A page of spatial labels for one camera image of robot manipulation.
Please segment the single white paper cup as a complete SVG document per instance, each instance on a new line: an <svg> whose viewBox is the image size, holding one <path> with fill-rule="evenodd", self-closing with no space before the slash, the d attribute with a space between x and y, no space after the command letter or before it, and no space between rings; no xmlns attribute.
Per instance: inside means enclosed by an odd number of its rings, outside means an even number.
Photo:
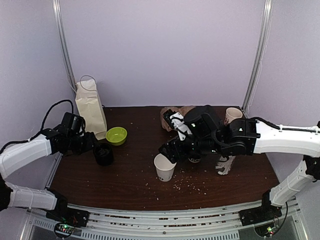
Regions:
<svg viewBox="0 0 320 240"><path fill-rule="evenodd" d="M172 179L176 163L171 163L163 154L159 153L155 156L153 164L160 181L168 182Z"/></svg>

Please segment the stack of white paper cups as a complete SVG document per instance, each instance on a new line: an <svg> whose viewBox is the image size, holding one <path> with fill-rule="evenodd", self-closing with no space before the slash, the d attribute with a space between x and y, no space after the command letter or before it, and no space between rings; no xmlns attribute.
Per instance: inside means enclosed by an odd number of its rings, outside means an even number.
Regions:
<svg viewBox="0 0 320 240"><path fill-rule="evenodd" d="M188 160L191 162L191 163L199 163L201 161L201 158L202 156L200 154L190 154L189 157L188 157Z"/></svg>

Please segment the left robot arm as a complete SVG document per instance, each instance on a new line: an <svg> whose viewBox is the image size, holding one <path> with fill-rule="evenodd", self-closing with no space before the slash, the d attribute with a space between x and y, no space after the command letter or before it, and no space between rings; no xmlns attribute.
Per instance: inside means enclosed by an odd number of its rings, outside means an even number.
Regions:
<svg viewBox="0 0 320 240"><path fill-rule="evenodd" d="M94 133L68 133L46 128L34 139L4 149L0 154L0 210L28 208L52 211L61 222L72 218L67 199L54 190L34 189L12 184L6 179L22 167L55 153L71 151L80 155L98 146Z"/></svg>

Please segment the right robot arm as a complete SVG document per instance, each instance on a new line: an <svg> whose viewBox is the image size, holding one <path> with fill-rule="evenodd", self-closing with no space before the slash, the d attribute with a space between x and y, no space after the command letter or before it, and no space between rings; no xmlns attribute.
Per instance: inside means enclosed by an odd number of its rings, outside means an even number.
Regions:
<svg viewBox="0 0 320 240"><path fill-rule="evenodd" d="M266 193L267 200L256 210L259 220L268 220L276 207L282 207L308 183L320 179L320 129L271 124L261 118L238 118L228 125L217 126L203 120L183 123L186 131L163 144L158 150L171 163L192 155L220 154L229 156L264 153L302 155L296 169L285 180Z"/></svg>

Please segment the stack of black cup lids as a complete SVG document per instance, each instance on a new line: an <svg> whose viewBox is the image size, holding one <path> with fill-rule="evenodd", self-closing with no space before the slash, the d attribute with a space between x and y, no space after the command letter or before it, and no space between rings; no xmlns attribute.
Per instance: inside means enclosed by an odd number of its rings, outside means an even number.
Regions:
<svg viewBox="0 0 320 240"><path fill-rule="evenodd" d="M96 163L100 166L109 166L114 162L114 154L110 144L102 143L93 149Z"/></svg>

